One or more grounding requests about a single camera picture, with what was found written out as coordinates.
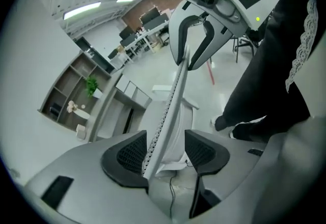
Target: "person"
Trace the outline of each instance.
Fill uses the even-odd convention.
[[[310,116],[293,75],[325,31],[324,5],[324,0],[278,2],[264,39],[223,114],[211,120],[217,131],[235,126],[231,137],[267,142]]]

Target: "green plant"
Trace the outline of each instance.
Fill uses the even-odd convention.
[[[98,87],[98,83],[95,77],[89,76],[86,78],[86,91],[87,91],[87,96],[92,97],[95,90]]]

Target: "cable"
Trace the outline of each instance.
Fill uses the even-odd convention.
[[[171,194],[172,194],[172,201],[171,201],[171,205],[170,205],[170,219],[172,219],[172,206],[173,206],[173,203],[175,201],[175,191],[174,191],[174,188],[173,188],[173,186],[171,184],[171,181],[176,176],[177,176],[177,171],[175,171],[174,176],[172,176],[170,178],[170,191],[171,191]]]

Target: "red pole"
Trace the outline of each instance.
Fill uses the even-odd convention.
[[[210,66],[209,66],[208,60],[206,61],[206,64],[207,64],[207,66],[208,66],[208,72],[209,72],[210,78],[212,79],[212,83],[213,83],[213,85],[215,85],[215,81],[214,81],[213,73],[212,73],[212,70],[211,70],[211,68],[210,68]]]

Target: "potted plant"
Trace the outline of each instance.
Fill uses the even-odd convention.
[[[97,80],[93,76],[89,76],[86,78],[86,90],[87,96],[89,98],[91,98],[92,96],[100,98],[102,96],[102,92],[98,89]]]

